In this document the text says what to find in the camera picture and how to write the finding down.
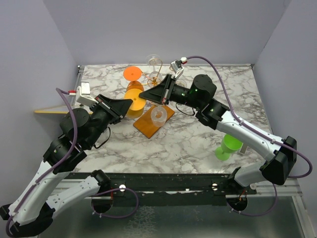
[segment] green cup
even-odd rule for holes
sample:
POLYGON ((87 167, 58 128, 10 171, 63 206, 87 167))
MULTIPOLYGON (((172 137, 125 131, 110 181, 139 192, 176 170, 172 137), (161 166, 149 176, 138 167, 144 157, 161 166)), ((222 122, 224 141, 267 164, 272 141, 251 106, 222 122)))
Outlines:
POLYGON ((215 150, 216 157, 221 160, 225 161, 229 159, 230 154, 236 152, 242 147, 242 142, 237 138, 226 134, 222 139, 221 146, 215 150))

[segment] metal bar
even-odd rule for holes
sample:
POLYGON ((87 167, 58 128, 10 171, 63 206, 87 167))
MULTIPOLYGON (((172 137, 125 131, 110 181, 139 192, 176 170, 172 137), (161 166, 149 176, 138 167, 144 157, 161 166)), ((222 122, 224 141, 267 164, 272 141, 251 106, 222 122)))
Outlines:
MULTIPOLYGON (((52 195, 60 193, 70 187, 75 186, 76 184, 82 182, 83 179, 64 179, 57 185, 55 190, 53 191, 52 195)), ((254 195, 248 195, 249 197, 255 197, 255 196, 260 196, 260 197, 272 197, 275 196, 274 189, 272 186, 272 183, 268 181, 263 181, 259 182, 256 184, 257 185, 257 194, 254 195)), ((277 188, 277 193, 278 196, 302 196, 302 191, 299 187, 299 184, 297 182, 297 179, 294 178, 289 178, 286 180, 285 184, 282 186, 276 186, 277 188)), ((236 195, 227 195, 227 198, 231 197, 237 197, 236 195)))
MULTIPOLYGON (((81 82, 81 79, 83 77, 83 74, 84 74, 84 69, 85 69, 85 66, 84 65, 79 65, 77 66, 78 67, 78 74, 77 74, 77 79, 76 79, 76 83, 75 83, 75 88, 74 90, 77 89, 77 87, 79 86, 80 82, 81 82)), ((71 100, 70 100, 70 104, 72 106, 75 105, 75 102, 76 102, 76 97, 71 97, 71 100)))
MULTIPOLYGON (((105 64, 96 64, 96 65, 104 65, 104 66, 107 66, 107 65, 133 65, 133 66, 149 66, 147 63, 105 63, 105 64)), ((163 66, 169 66, 169 63, 163 63, 163 66)), ((186 66, 210 66, 209 64, 203 64, 203 63, 198 63, 198 64, 195 64, 195 63, 186 63, 186 66)), ((244 63, 244 64, 235 64, 235 63, 224 63, 224 64, 214 64, 214 66, 216 67, 251 67, 251 64, 249 63, 244 63)))
POLYGON ((299 196, 293 196, 292 198, 305 238, 315 238, 316 236, 310 223, 307 211, 304 207, 302 198, 299 196))

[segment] gray wall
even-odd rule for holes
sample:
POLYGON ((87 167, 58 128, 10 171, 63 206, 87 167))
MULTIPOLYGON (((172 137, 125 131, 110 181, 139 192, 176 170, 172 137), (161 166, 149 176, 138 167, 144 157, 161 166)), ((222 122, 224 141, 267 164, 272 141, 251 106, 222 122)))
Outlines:
MULTIPOLYGON (((24 190, 51 140, 58 117, 34 109, 62 105, 77 67, 42 0, 2 0, 0 7, 0 205, 24 190)), ((0 219, 0 237, 5 222, 0 219)))
MULTIPOLYGON (((254 67, 274 133, 293 136, 312 161, 313 173, 299 180, 317 231, 317 1, 292 0, 254 67)), ((293 174, 305 173, 298 158, 293 174)))
POLYGON ((144 63, 149 54, 255 63, 289 2, 44 0, 79 64, 144 63))

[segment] cable clip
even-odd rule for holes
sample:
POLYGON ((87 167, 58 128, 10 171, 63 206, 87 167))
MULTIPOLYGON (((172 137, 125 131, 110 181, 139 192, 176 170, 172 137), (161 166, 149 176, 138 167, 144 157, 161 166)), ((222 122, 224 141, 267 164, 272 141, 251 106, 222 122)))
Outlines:
POLYGON ((242 119, 240 122, 239 122, 239 125, 242 125, 244 122, 244 119, 242 119))

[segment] orange cup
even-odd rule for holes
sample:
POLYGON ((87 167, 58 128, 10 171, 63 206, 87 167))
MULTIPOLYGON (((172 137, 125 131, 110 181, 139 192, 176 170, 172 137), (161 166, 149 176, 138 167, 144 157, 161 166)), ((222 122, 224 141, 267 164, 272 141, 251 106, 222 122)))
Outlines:
POLYGON ((127 87, 127 91, 130 89, 140 89, 142 92, 144 91, 144 88, 139 81, 131 81, 127 87))
POLYGON ((142 75, 142 71, 136 66, 127 67, 123 72, 123 77, 128 81, 136 81, 142 75))

